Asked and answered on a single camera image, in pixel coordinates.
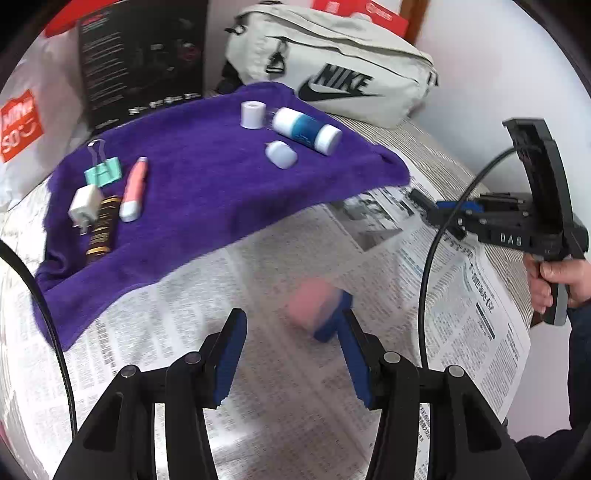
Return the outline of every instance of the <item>orange logo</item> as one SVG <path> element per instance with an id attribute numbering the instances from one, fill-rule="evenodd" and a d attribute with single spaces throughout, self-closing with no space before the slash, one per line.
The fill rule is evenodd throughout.
<path id="1" fill-rule="evenodd" d="M 2 158 L 6 163 L 43 135 L 35 97 L 26 90 L 11 98 L 0 110 L 2 115 Z"/>

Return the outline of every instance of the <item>white tape roll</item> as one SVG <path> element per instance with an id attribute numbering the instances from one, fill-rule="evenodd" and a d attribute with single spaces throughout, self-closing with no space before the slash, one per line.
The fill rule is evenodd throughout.
<path id="1" fill-rule="evenodd" d="M 265 123 L 265 112 L 267 106 L 263 102 L 250 100 L 242 102 L 240 126 L 250 130 L 262 128 Z"/>

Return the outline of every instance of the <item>human hand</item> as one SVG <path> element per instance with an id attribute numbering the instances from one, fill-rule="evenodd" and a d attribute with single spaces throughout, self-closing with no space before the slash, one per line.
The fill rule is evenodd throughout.
<path id="1" fill-rule="evenodd" d="M 541 265 L 530 254 L 523 256 L 530 287 L 531 306 L 544 313 L 554 299 L 550 293 L 551 283 L 562 283 L 570 289 L 569 307 L 576 308 L 591 299 L 591 264 L 586 260 L 562 260 L 543 262 Z"/>

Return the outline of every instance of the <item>white power adapter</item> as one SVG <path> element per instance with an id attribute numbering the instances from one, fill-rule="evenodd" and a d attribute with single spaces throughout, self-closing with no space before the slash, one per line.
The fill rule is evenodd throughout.
<path id="1" fill-rule="evenodd" d="M 88 232 L 89 227 L 96 222 L 103 199 L 103 194 L 94 184 L 76 190 L 68 215 L 74 226 L 80 227 L 81 235 Z"/>

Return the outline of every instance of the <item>pink lip balm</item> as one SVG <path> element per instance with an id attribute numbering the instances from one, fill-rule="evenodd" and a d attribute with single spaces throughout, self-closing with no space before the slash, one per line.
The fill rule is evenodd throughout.
<path id="1" fill-rule="evenodd" d="M 133 222 L 137 220 L 142 213 L 142 198 L 144 196 L 145 176 L 148 171 L 148 159 L 146 157 L 138 158 L 135 165 L 129 173 L 123 202 L 119 210 L 119 217 L 124 222 Z"/>

